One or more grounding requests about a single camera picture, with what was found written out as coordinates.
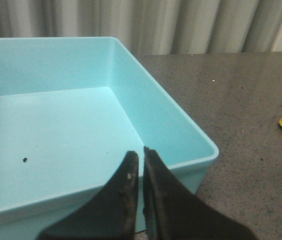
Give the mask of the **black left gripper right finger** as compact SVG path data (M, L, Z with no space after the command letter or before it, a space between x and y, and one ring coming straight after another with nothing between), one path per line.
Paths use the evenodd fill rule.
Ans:
M154 149L144 148L143 198L150 240L255 240L245 225L192 194Z

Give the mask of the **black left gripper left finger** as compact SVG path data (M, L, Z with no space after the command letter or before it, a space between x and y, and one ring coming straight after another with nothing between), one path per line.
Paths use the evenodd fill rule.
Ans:
M48 226L39 240L132 240L138 207L139 157L128 151L104 187L81 208Z

